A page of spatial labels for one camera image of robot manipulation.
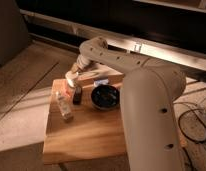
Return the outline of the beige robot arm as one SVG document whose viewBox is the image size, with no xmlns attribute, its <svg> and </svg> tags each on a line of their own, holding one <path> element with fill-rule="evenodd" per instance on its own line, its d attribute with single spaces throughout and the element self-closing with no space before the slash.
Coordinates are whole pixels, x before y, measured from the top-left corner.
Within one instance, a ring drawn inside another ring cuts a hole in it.
<svg viewBox="0 0 206 171">
<path fill-rule="evenodd" d="M 74 68 L 90 62 L 124 74 L 120 109 L 131 171 L 185 171 L 173 102 L 186 87 L 180 67 L 108 48 L 102 37 L 83 42 Z"/>
</svg>

